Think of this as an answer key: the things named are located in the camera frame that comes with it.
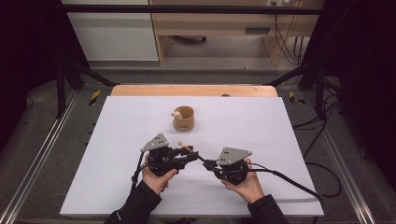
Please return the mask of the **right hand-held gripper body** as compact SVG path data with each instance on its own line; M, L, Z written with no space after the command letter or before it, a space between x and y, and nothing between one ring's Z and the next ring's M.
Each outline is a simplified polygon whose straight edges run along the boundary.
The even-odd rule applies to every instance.
M242 183L248 174L248 164L245 158L252 155L249 150L225 147L215 162L213 172L218 179L226 180L237 186Z

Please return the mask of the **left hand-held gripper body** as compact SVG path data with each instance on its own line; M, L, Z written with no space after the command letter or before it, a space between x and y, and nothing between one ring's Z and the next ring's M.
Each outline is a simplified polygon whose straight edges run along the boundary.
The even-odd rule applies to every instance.
M179 148L169 147L169 142L162 133L154 136L142 148L143 153L148 153L146 165L156 176L162 176L169 171L184 169L187 157L181 157Z

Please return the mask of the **black-handled brush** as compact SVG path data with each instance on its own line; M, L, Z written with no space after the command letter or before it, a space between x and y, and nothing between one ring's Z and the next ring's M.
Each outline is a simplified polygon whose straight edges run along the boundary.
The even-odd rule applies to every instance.
M178 145L181 146L181 147L187 147L187 145L185 145L182 141L179 141L179 142L178 142ZM199 155L198 155L198 159L199 159L200 161L204 162L204 159L203 159L201 156L199 156Z

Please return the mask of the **wooden cup with duck figure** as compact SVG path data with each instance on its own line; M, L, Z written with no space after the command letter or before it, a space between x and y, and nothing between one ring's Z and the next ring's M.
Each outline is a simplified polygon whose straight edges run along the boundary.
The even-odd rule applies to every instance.
M194 127L194 110L192 107L183 105L175 109L171 114L174 118L174 128L179 132L188 132Z

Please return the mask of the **person's left hand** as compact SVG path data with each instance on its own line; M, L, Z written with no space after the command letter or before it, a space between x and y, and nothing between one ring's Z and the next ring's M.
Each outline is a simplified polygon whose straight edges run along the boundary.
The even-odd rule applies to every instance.
M148 167L142 171L143 181L152 189L157 195L160 195L167 187L168 182L178 173L178 170L172 169L165 175L157 176L151 172Z

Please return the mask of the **person's right hand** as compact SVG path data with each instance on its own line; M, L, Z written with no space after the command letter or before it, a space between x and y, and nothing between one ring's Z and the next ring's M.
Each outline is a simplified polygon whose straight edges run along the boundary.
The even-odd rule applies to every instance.
M255 203L264 197L262 185L255 172L248 172L246 179L237 186L226 180L222 180L221 183L226 189L236 192L247 203Z

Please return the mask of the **wooden table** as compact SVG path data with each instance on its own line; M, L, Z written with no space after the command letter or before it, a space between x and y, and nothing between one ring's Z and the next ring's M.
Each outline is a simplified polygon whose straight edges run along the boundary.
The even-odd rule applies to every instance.
M225 96L277 97L272 86L263 85L117 85L111 96Z

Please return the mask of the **yellow clamp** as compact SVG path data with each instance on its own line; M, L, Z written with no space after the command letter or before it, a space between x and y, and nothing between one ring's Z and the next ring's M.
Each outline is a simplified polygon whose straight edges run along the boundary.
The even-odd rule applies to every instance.
M101 93L100 90L96 90L96 91L93 92L92 98L91 98L91 100L89 102L89 105L95 105L100 93Z
M296 103L296 104L299 104L299 105L305 105L305 100L297 99L295 97L293 91L289 91L289 99L290 99L290 102L292 102L292 103Z

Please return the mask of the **yellow clamp right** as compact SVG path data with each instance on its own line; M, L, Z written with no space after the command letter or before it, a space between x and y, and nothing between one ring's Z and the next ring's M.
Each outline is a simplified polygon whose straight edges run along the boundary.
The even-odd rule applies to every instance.
M293 91L289 91L289 99L290 99L290 102L292 102L292 103L296 103L296 104L299 104L299 105L305 105L305 100L297 99L295 97Z

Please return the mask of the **black chair base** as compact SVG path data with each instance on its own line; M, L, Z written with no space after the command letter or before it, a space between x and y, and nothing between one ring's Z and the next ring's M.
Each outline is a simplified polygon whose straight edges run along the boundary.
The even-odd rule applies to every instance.
M182 36L182 35L174 35L173 38L176 42L185 43L185 44L198 44L205 43L207 40L206 36Z

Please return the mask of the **wooden desk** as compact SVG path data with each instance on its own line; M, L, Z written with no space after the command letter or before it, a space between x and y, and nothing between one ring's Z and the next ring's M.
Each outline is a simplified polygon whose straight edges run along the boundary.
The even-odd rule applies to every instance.
M148 0L153 5L236 6L236 7L322 7L325 0ZM308 38L316 26L317 15L188 14L154 13L159 51L165 52L163 39L171 35L255 35L262 38L272 65L277 66L292 36Z

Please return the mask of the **white cabinet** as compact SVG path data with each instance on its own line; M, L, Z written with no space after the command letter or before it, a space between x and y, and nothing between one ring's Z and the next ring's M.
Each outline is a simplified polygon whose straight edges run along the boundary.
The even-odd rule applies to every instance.
M158 61L149 13L68 13L89 62Z

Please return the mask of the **black curtain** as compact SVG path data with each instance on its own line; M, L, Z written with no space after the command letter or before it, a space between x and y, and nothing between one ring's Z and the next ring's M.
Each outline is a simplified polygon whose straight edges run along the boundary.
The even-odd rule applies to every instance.
M59 61L88 67L62 0L0 0L0 152L27 93L55 79Z
M338 77L367 153L396 190L396 0L324 0L306 59Z

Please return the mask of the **aluminium floor rail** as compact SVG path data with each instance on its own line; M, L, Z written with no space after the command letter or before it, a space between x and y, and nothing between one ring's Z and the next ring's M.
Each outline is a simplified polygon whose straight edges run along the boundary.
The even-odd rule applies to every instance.
M13 224L16 220L16 217L21 211L21 208L37 180L48 155L51 153L53 146L56 143L56 140L62 131L78 96L78 91L70 91L64 112L61 113L59 118L52 122L50 130L46 134L45 139L37 150L32 162L29 164L28 170L24 173L21 183L12 194L12 198L7 203L7 207L0 214L0 224Z
M303 92L304 97L307 101L308 107L314 115L318 115L316 112L316 100L314 99L313 93ZM335 96L325 96L324 101L324 115L328 115L330 111L333 111L335 108L338 108L339 103L338 100L335 100ZM340 178L341 185L343 187L343 192L348 197L348 200L354 210L354 213L359 220L360 224L375 224L374 215L369 208L367 202L365 201L358 184L353 177L350 169L347 167L346 161L343 159L337 144L335 143L334 138L331 135L329 130L330 122L326 121L326 124L323 124L321 128L323 129L321 133L322 142L325 145L332 164L334 166L335 172L338 174Z

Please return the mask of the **black metal frame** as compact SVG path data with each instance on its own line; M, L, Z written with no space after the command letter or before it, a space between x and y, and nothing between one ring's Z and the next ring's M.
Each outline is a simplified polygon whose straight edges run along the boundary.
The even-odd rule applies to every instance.
M327 9L322 7L235 7L235 6L182 6L182 5L47 5L46 9L53 8L62 13L138 13L138 14L242 14L242 15L321 15L327 13ZM67 64L79 72L92 77L100 83L115 87L120 83L108 80L96 74L91 68L84 67L74 61L67 61ZM65 99L61 97L61 77L60 70L57 74L58 91L58 117L65 111Z

